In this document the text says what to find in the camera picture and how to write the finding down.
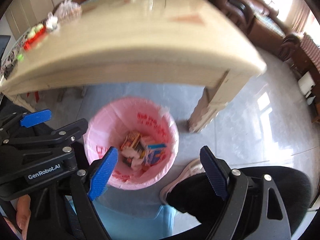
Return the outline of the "person left hand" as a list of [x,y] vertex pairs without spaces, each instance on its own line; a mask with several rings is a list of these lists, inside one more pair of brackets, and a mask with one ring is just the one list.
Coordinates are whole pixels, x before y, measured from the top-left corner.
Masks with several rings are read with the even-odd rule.
[[27,239],[27,231],[29,220],[31,217],[30,211],[30,196],[24,195],[18,198],[16,206],[16,223],[19,229],[22,230],[21,236],[23,240]]

